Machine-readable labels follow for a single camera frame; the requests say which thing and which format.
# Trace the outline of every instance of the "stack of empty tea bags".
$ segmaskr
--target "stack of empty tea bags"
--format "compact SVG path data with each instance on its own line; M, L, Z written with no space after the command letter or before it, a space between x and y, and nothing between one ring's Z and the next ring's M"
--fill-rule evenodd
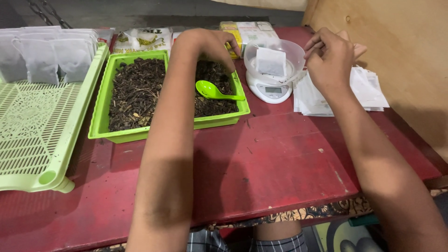
M36 26L0 29L0 78L5 82L81 82L95 56L98 33L93 29Z
M294 86L294 112L306 116L334 116L327 101L312 83L308 71L305 73ZM389 108L376 73L359 66L352 67L350 87L366 111L384 111L384 108Z

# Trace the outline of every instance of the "red table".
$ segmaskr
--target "red table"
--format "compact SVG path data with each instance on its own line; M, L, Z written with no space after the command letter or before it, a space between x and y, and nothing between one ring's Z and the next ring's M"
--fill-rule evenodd
M311 36L303 27L276 31L301 46ZM193 225L260 217L358 194L335 119L294 113L291 98L281 104L262 102L246 85L243 62L236 66L251 114L232 126L194 132ZM370 115L420 178L447 174L447 164L393 110ZM126 241L145 141L88 140L89 123L87 117L68 170L76 184L72 192L0 192L2 251L80 251Z

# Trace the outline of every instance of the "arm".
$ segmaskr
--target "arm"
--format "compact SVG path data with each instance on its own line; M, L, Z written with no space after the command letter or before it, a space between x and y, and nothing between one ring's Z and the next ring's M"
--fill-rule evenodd
M350 89L350 70L358 55L348 35L340 36L326 28L316 33L305 47L308 70L339 123L362 191L389 247L446 251L447 227L428 190Z
M207 56L233 72L230 33L194 29L174 44L143 151L127 252L185 251L193 211L196 63Z

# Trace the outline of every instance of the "wooden wall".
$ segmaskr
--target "wooden wall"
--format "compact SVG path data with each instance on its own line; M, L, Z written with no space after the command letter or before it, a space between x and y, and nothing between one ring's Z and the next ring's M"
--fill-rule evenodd
M448 0L309 0L303 25L368 47L391 107L448 161Z

